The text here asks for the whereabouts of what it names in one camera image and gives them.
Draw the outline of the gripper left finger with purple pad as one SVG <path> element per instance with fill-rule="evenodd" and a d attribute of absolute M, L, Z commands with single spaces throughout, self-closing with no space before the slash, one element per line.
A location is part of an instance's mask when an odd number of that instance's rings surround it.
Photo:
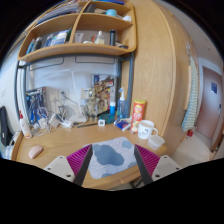
<path fill-rule="evenodd" d="M 69 156 L 58 156 L 44 170 L 81 186 L 88 170 L 93 151 L 92 145 L 86 145 Z"/>

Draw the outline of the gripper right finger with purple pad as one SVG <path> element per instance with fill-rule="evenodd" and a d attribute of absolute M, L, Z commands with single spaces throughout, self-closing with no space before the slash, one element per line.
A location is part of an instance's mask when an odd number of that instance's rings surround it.
<path fill-rule="evenodd" d="M 140 145 L 134 146 L 134 156 L 145 185 L 181 170 L 168 155 L 158 156 Z"/>

